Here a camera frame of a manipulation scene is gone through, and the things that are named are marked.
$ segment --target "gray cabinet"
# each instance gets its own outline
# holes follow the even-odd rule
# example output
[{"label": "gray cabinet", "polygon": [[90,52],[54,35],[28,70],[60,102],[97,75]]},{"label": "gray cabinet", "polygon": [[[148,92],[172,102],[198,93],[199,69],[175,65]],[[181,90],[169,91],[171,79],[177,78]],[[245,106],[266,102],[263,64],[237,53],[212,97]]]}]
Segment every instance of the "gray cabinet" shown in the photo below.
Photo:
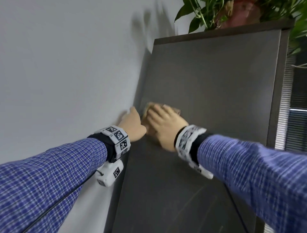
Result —
[{"label": "gray cabinet", "polygon": [[[274,147],[292,21],[155,40],[141,106],[165,103],[191,124]],[[235,196],[249,232],[263,222]],[[144,137],[131,147],[113,233],[244,232],[225,187]]]}]

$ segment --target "white wall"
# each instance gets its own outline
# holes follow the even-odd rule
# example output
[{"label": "white wall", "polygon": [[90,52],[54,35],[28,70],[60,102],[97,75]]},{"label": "white wall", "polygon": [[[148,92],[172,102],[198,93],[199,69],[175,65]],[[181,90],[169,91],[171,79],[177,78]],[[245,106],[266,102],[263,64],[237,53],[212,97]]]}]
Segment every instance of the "white wall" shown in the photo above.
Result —
[{"label": "white wall", "polygon": [[[192,15],[173,23],[182,5],[0,0],[0,163],[117,122],[134,102],[154,38],[187,33]],[[90,180],[60,232],[103,232],[111,193]]]}]

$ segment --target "sleeve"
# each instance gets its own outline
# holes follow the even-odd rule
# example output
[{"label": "sleeve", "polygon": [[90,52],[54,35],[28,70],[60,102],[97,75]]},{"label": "sleeve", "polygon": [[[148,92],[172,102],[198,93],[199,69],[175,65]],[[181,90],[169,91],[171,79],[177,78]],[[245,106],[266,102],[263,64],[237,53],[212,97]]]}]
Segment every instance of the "sleeve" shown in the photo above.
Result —
[{"label": "sleeve", "polygon": [[[0,165],[0,232],[22,232],[38,216],[81,184],[107,158],[94,138]],[[28,232],[57,232],[80,190],[64,199]]]},{"label": "sleeve", "polygon": [[306,155],[213,135],[198,148],[197,160],[277,233],[306,232]]}]

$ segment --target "black cable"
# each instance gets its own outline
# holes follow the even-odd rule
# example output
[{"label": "black cable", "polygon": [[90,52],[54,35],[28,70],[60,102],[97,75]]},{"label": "black cable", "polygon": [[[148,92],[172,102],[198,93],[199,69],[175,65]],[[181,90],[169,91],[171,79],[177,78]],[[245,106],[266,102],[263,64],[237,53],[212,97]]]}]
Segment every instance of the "black cable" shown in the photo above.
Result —
[{"label": "black cable", "polygon": [[35,219],[26,229],[22,231],[22,233],[27,232],[30,230],[39,220],[42,219],[47,213],[49,213],[54,207],[56,207],[61,201],[63,201],[66,197],[71,195],[74,191],[76,191],[78,188],[80,188],[85,182],[87,182],[96,171],[94,171],[88,178],[85,179],[81,184],[79,184],[77,187],[75,187],[73,190],[71,190],[68,194],[66,194],[64,197],[62,197],[59,201],[57,201],[53,206],[51,206],[49,209],[47,209],[44,213],[42,213],[37,219]]},{"label": "black cable", "polygon": [[227,185],[224,184],[224,186],[225,186],[226,192],[227,192],[227,194],[228,194],[228,196],[229,196],[229,198],[230,198],[230,200],[231,200],[231,202],[232,202],[232,204],[233,204],[233,206],[234,206],[234,208],[235,208],[235,211],[237,212],[237,215],[239,216],[239,219],[240,219],[240,221],[241,221],[241,224],[242,224],[242,226],[243,226],[243,228],[244,228],[245,233],[249,233],[249,231],[248,231],[248,229],[247,229],[247,227],[246,227],[246,225],[245,225],[245,223],[244,223],[244,221],[243,221],[243,218],[242,218],[242,216],[241,216],[241,214],[240,214],[240,212],[239,212],[239,210],[238,210],[238,207],[237,207],[237,205],[236,205],[236,203],[235,203],[235,200],[233,199],[233,197],[232,197],[232,195],[231,195],[231,193],[230,193],[230,191],[229,191]]}]

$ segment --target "blue plaid sleeve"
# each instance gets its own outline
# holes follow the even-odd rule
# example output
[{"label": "blue plaid sleeve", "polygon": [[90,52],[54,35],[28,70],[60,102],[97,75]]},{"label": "blue plaid sleeve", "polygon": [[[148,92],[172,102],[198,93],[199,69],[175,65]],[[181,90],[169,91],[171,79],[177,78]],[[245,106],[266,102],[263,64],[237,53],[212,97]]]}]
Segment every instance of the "blue plaid sleeve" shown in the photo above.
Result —
[{"label": "blue plaid sleeve", "polygon": [[[0,165],[0,232],[21,232],[82,183],[107,158],[105,145],[87,138]],[[28,232],[57,232],[81,187]]]},{"label": "blue plaid sleeve", "polygon": [[197,158],[277,233],[307,232],[306,155],[213,135]]}]

